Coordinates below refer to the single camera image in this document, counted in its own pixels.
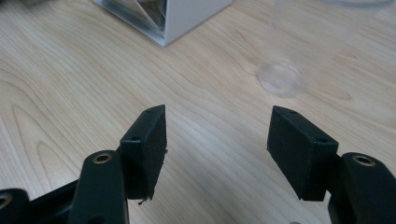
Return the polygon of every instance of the wood grain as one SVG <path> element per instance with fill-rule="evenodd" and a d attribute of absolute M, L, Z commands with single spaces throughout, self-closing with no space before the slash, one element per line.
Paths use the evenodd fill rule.
<path fill-rule="evenodd" d="M 299 111 L 396 174 L 396 7 L 381 10 L 307 92 L 255 77 L 273 2 L 236 0 L 163 49 L 89 0 L 0 5 L 0 189 L 36 198 L 115 149 L 144 109 L 166 105 L 154 199 L 131 223 L 330 223 L 297 200 L 265 150 L 273 105 Z"/>

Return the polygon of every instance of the white box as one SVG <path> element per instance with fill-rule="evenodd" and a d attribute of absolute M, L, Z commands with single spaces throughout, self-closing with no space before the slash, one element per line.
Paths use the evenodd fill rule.
<path fill-rule="evenodd" d="M 167 0 L 163 30 L 154 27 L 147 20 L 142 20 L 128 7 L 113 0 L 93 1 L 128 22 L 161 46 L 166 46 L 230 5 L 233 0 Z"/>

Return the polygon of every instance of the wooden table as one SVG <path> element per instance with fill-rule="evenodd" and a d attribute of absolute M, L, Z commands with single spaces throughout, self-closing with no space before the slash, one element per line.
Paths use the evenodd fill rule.
<path fill-rule="evenodd" d="M 0 6 L 0 189 L 34 199 L 77 179 L 162 104 L 169 153 L 153 200 L 129 202 L 131 223 L 330 223 L 329 196 L 298 201 L 265 150 L 273 105 L 396 174 L 396 6 L 282 99 L 255 77 L 271 1 L 236 0 L 165 49 L 90 0 L 21 2 Z"/>

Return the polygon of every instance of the black plastic part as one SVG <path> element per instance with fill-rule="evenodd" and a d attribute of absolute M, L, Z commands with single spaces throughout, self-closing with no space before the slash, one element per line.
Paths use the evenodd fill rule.
<path fill-rule="evenodd" d="M 104 150 L 85 159 L 67 223 L 129 223 L 119 153 Z"/>
<path fill-rule="evenodd" d="M 152 199 L 166 153 L 165 105 L 145 110 L 121 138 L 126 194 L 129 199 Z"/>
<path fill-rule="evenodd" d="M 396 179 L 381 161 L 359 153 L 346 153 L 342 157 L 340 176 L 356 223 L 396 223 Z"/>
<path fill-rule="evenodd" d="M 77 180 L 32 200 L 31 205 L 32 212 L 35 214 L 35 223 L 66 223 L 72 207 L 76 186 Z"/>
<path fill-rule="evenodd" d="M 32 213 L 29 197 L 23 189 L 0 190 L 0 223 L 31 223 Z"/>
<path fill-rule="evenodd" d="M 299 199 L 323 201 L 338 143 L 299 113 L 274 106 L 267 149 Z"/>
<path fill-rule="evenodd" d="M 355 213 L 348 198 L 335 200 L 335 198 L 332 196 L 329 201 L 328 210 L 332 224 L 357 223 Z"/>

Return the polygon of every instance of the clear plastic cup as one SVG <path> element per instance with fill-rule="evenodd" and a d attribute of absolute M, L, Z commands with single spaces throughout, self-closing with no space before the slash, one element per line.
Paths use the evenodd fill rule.
<path fill-rule="evenodd" d="M 257 76 L 269 92 L 306 89 L 348 39 L 394 0 L 276 0 Z"/>

